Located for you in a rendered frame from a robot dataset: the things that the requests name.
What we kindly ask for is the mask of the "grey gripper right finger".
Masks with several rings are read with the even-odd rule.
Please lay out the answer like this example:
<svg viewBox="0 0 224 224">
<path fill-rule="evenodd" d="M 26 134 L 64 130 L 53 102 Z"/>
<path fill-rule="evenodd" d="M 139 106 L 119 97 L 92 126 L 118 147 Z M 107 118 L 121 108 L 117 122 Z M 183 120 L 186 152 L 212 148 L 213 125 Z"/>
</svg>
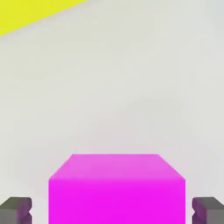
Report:
<svg viewBox="0 0 224 224">
<path fill-rule="evenodd" d="M 194 197 L 192 208 L 192 224 L 224 224 L 224 205 L 215 197 Z"/>
</svg>

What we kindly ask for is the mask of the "small magenta cube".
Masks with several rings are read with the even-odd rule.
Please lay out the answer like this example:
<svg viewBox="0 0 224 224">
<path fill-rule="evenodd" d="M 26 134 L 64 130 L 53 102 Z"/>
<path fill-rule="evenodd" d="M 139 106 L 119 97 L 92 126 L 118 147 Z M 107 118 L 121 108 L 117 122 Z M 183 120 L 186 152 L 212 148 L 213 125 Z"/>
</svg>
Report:
<svg viewBox="0 0 224 224">
<path fill-rule="evenodd" d="M 186 224 L 186 182 L 157 154 L 74 154 L 49 178 L 49 224 Z"/>
</svg>

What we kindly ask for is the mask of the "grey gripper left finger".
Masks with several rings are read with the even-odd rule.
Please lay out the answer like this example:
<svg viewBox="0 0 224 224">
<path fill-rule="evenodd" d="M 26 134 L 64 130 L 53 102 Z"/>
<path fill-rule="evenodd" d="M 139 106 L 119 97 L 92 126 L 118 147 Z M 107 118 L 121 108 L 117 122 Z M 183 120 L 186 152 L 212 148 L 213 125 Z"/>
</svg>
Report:
<svg viewBox="0 0 224 224">
<path fill-rule="evenodd" d="M 32 224 L 32 199 L 10 197 L 0 205 L 0 224 Z"/>
</svg>

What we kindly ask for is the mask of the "large yellow box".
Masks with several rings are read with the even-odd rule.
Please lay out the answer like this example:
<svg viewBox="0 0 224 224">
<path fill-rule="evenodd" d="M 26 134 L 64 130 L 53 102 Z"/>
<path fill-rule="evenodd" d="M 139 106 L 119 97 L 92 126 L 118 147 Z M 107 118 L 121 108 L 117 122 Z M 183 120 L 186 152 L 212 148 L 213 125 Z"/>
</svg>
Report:
<svg viewBox="0 0 224 224">
<path fill-rule="evenodd" d="M 87 0 L 0 0 L 0 36 Z"/>
</svg>

